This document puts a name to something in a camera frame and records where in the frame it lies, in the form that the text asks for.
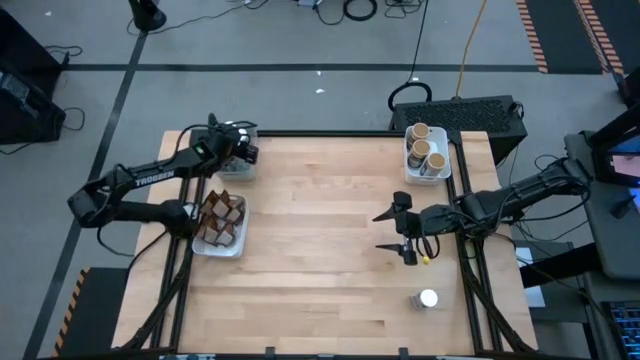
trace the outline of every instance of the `black keyboard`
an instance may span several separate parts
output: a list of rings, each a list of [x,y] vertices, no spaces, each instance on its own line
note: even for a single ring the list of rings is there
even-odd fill
[[[605,303],[622,334],[615,334],[622,358],[640,360],[640,302]]]
[[[500,100],[423,103],[400,107],[408,125],[421,122],[429,126],[462,131],[507,132],[507,111]]]

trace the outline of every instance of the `orange and black hazard tape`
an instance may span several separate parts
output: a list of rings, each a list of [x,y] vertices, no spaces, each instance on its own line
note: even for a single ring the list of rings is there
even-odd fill
[[[529,38],[529,44],[531,44],[531,50],[533,51],[533,57],[536,59],[538,70],[541,73],[547,74],[549,73],[549,66],[547,65],[547,60],[545,59],[544,52],[540,46],[538,35],[536,35],[536,29],[533,26],[533,21],[531,20],[527,3],[525,0],[516,0],[516,3],[518,4],[518,11],[520,12],[520,17],[522,18],[527,38]]]
[[[587,28],[587,33],[589,34],[593,33],[593,35],[595,35],[596,40],[600,44],[602,51],[604,51],[604,56],[609,62],[609,65],[611,65],[611,68],[613,69],[613,71],[617,74],[624,74],[624,67],[622,66],[622,62],[620,62],[620,58],[618,57],[616,50],[613,48],[613,45],[611,45],[609,36],[607,35],[607,32],[604,30],[604,27],[602,27],[602,23],[598,18],[598,14],[596,14],[596,11],[593,9],[593,5],[591,5],[591,0],[577,0],[577,1],[578,1],[578,5],[580,6],[579,10],[582,10],[582,14],[580,15],[583,18],[583,23],[585,22],[584,18],[586,18],[586,22],[588,22],[588,24],[584,24],[585,27]],[[600,47],[595,49],[596,54],[598,54],[599,58],[601,57],[601,54],[602,54],[602,52],[599,49]]]
[[[87,277],[89,270],[90,268],[84,268],[80,270],[80,276],[78,276],[76,286],[73,288],[73,294],[71,294],[71,300],[69,301],[67,312],[64,314],[62,326],[58,331],[58,337],[56,338],[56,343],[53,348],[53,357],[60,356],[60,352],[62,352],[62,344],[64,343],[64,338],[67,335],[67,331],[69,331],[69,326],[71,325],[71,317],[73,316],[73,312],[76,309],[78,298],[80,297],[80,290],[82,289],[82,284],[84,284],[84,280]]]

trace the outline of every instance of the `wooden table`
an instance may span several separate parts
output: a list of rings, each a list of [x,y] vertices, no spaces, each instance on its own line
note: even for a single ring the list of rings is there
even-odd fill
[[[171,155],[177,136],[165,133],[159,158]],[[498,188],[486,134],[463,133],[463,141],[473,190]],[[249,202],[244,254],[238,260],[194,257],[180,352],[264,353],[275,346],[281,354],[397,354],[399,347],[412,355],[473,354],[454,236],[441,238],[440,256],[428,266],[408,267],[395,253],[374,248],[401,241],[393,221],[371,222],[388,209],[394,191],[410,193],[415,211],[448,203],[444,183],[404,182],[402,139],[260,138],[258,146],[256,179],[226,184]],[[179,187],[177,179],[153,185],[149,202],[177,198]],[[205,194],[214,188],[222,189],[215,176]],[[144,225],[137,251],[160,232],[159,224]],[[114,346],[128,340],[156,304],[168,243],[133,268]],[[496,305],[537,347],[513,245],[490,238],[485,253]],[[438,293],[438,305],[416,312],[408,297],[425,288]],[[166,314],[162,344],[173,315],[173,309]]]

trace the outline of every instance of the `black floor stripe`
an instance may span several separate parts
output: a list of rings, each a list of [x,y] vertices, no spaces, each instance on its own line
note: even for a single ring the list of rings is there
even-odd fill
[[[126,71],[123,64],[70,64],[66,71]],[[257,71],[411,71],[411,64],[139,64],[136,71],[257,72]],[[418,64],[416,71],[458,72],[456,64]],[[465,65],[465,72],[538,72],[535,65]]]
[[[140,36],[136,41],[136,45],[133,49],[133,54],[131,54],[131,59],[129,60],[129,64],[127,65],[124,79],[122,80],[120,90],[118,91],[118,95],[116,96],[115,102],[113,104],[111,115],[109,116],[107,126],[105,127],[104,133],[102,135],[102,139],[94,158],[88,179],[99,176],[100,172],[102,171],[104,161],[107,157],[107,151],[109,151],[109,146],[111,145],[113,134],[115,132],[116,126],[118,126],[118,121],[120,120],[120,113],[122,112],[124,102],[129,92],[129,88],[131,87],[131,82],[133,81],[135,66],[136,64],[138,64],[138,61],[140,61],[140,56],[142,55],[142,49],[144,48],[145,41],[146,37]],[[69,270],[69,265],[71,264],[71,259],[73,258],[73,253],[75,252],[76,245],[78,244],[80,230],[80,225],[76,221],[74,221],[71,224],[69,233],[67,234],[67,238],[62,248],[62,254],[60,254],[60,258],[58,259],[58,264],[56,265],[56,269],[53,273],[53,277],[51,279],[51,283],[49,284],[47,294],[42,303],[42,307],[40,308],[40,312],[38,313],[38,318],[36,319],[36,323],[31,332],[31,336],[29,337],[29,342],[27,343],[27,347],[22,357],[24,360],[31,360],[38,357],[38,352],[40,351],[40,347],[42,346],[42,340],[44,339],[44,336],[47,332],[47,327],[49,326],[51,315],[53,314],[56,302],[58,301],[60,290],[62,289],[62,284],[64,283],[67,271]]]
[[[602,74],[573,0],[527,0],[549,74]]]
[[[633,72],[640,66],[640,2],[592,0],[591,4],[620,58],[624,72]]]

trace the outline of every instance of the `table leg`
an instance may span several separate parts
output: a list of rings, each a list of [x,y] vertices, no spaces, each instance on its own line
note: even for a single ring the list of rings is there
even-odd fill
[[[523,266],[520,268],[520,276],[524,287],[530,288],[554,280],[578,276],[587,271],[602,271],[595,243]]]

